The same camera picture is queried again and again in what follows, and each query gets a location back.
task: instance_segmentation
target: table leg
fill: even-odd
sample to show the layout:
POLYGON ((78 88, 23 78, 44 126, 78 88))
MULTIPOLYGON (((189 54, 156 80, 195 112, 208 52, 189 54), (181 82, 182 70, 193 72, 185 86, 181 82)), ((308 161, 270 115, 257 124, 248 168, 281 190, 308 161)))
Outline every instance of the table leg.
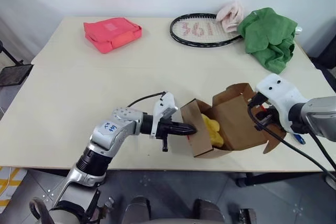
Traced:
POLYGON ((239 187, 254 186, 264 183, 277 182, 290 178, 297 178, 302 176, 307 176, 315 174, 311 173, 264 173, 260 175, 253 176, 251 173, 247 173, 245 178, 236 179, 236 185, 239 187))

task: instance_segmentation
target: racket strings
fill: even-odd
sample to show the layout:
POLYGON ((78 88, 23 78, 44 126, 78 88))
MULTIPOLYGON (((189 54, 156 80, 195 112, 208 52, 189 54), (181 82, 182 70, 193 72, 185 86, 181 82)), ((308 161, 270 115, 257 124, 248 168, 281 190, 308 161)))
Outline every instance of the racket strings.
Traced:
POLYGON ((192 42, 216 43, 239 36, 238 32, 226 33, 214 18, 199 15, 177 21, 172 27, 178 37, 192 42))

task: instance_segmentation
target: blue pen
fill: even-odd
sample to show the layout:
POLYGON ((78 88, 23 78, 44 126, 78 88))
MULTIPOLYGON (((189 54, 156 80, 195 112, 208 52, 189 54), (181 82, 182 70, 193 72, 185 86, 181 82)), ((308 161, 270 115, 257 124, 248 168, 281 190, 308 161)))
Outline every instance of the blue pen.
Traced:
POLYGON ((302 136, 298 135, 298 134, 293 134, 293 136, 297 139, 297 141, 300 144, 306 144, 305 140, 302 138, 302 136))

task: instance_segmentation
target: yellow object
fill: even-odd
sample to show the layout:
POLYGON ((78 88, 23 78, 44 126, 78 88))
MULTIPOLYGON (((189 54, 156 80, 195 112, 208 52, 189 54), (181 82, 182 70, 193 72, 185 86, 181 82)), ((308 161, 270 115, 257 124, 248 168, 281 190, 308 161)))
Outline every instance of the yellow object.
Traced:
POLYGON ((27 170, 0 166, 0 214, 5 210, 27 170))
POLYGON ((224 139, 218 133, 219 123, 216 120, 208 118, 206 115, 202 114, 203 121, 206 125, 206 128, 209 131, 209 136, 211 140, 211 145, 214 147, 221 148, 224 144, 224 139))

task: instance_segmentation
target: cardboard box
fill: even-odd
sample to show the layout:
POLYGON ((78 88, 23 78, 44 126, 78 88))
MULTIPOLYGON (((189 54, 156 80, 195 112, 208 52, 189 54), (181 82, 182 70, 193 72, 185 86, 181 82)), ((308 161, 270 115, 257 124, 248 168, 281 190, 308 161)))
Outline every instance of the cardboard box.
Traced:
MULTIPOLYGON (((181 107, 183 121, 197 129, 196 134, 188 136, 194 157, 218 157, 265 143, 264 153, 268 153, 279 144, 267 132, 255 129, 255 124, 247 113, 248 100, 254 94, 248 83, 239 83, 213 96, 212 106, 194 99, 181 107), (222 148, 212 147, 201 113, 219 123, 219 134, 224 139, 222 148)), ((255 115, 261 110, 260 107, 253 108, 252 112, 255 115)), ((269 125, 268 128, 281 137, 286 135, 276 125, 269 125)))

